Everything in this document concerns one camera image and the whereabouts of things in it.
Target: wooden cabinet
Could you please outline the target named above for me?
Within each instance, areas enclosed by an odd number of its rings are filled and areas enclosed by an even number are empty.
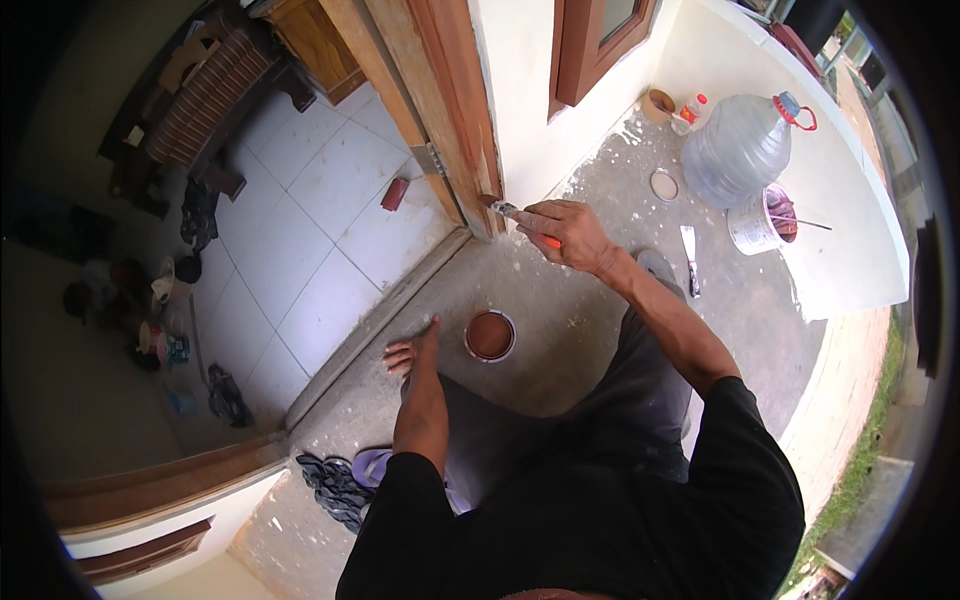
[[[367,80],[319,0],[274,0],[256,7],[277,37],[300,60],[330,103],[340,104]]]

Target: door hinge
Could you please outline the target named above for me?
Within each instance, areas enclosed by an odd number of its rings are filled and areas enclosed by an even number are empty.
[[[411,146],[410,153],[414,156],[414,160],[417,161],[424,175],[443,175],[446,177],[444,159],[440,156],[440,151],[434,147],[433,142],[427,142],[422,146]]]

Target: black t-shirt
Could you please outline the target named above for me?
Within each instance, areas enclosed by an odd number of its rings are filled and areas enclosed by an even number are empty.
[[[337,598],[770,598],[804,533],[793,469],[737,377],[707,395],[687,483],[564,462],[454,516],[419,454],[390,459]]]

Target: window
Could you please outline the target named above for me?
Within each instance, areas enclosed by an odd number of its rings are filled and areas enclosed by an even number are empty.
[[[657,0],[556,0],[550,116],[575,107],[650,33]]]
[[[209,529],[210,521],[205,519],[138,546],[80,559],[77,563],[92,586],[108,584],[194,552]]]

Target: plastic bottle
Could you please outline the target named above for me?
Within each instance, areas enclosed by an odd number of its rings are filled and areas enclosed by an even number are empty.
[[[704,107],[707,105],[707,96],[697,94],[696,98],[691,98],[683,108],[680,109],[680,116],[674,117],[670,122],[670,127],[676,135],[687,135],[690,128],[697,122],[700,115],[704,113]]]
[[[797,123],[801,110],[810,111],[810,127]],[[790,162],[791,125],[817,129],[813,111],[800,108],[790,92],[773,99],[750,94],[724,98],[680,151],[686,184],[715,208],[745,202]]]

